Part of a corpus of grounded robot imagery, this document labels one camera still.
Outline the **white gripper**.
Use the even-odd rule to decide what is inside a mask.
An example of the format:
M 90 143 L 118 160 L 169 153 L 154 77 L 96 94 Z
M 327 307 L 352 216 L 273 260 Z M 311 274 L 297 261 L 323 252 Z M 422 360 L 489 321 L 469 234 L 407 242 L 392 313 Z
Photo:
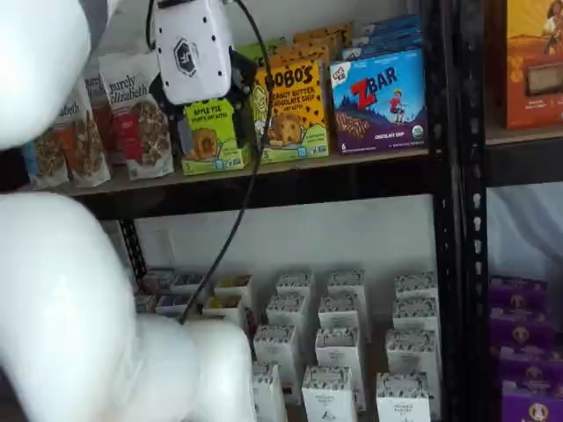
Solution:
M 153 12 L 160 74 L 150 95 L 166 116 L 176 153 L 189 153 L 192 130 L 181 105 L 227 94 L 237 146 L 255 142 L 250 97 L 254 61 L 232 48 L 222 1 L 157 1 Z

